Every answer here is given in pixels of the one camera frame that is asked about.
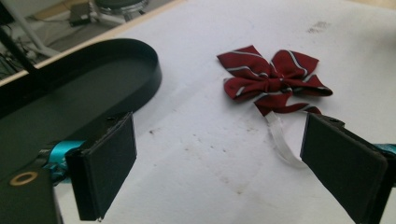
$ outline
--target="black tray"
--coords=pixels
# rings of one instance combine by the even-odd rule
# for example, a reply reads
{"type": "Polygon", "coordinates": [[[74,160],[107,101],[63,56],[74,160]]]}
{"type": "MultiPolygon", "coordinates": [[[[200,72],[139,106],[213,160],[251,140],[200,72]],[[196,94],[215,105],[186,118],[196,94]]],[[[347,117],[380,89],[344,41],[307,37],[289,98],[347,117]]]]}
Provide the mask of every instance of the black tray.
{"type": "Polygon", "coordinates": [[[84,140],[104,118],[136,111],[158,90],[162,73],[149,45],[114,39],[80,49],[0,87],[0,179],[55,140],[84,140]]]}

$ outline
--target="white table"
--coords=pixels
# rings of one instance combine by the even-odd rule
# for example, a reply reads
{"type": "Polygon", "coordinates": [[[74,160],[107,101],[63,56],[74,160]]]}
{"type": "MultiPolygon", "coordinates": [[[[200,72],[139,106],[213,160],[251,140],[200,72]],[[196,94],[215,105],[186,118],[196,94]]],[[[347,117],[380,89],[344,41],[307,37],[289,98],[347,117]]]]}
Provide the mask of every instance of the white table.
{"type": "MultiPolygon", "coordinates": [[[[254,104],[235,104],[216,56],[254,45],[320,59],[333,96],[318,106],[372,143],[396,143],[396,11],[348,1],[188,0],[116,37],[156,49],[163,83],[134,114],[138,157],[103,223],[353,223],[309,169],[274,151],[254,104]]],[[[303,113],[280,116],[296,155],[303,113]]],[[[79,223],[73,190],[56,188],[65,223],[79,223]]],[[[392,192],[382,223],[396,222],[392,192]]]]}

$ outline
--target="elastic band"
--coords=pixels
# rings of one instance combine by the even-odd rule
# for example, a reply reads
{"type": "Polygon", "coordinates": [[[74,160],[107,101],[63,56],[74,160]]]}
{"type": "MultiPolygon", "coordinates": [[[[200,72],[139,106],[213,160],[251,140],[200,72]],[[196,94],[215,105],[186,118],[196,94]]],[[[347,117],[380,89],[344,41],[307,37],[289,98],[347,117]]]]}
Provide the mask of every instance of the elastic band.
{"type": "Polygon", "coordinates": [[[271,111],[265,116],[265,119],[268,122],[270,133],[274,138],[276,152],[280,157],[296,168],[307,168],[307,165],[303,161],[294,156],[288,143],[285,141],[285,135],[283,134],[279,117],[271,111]]]}

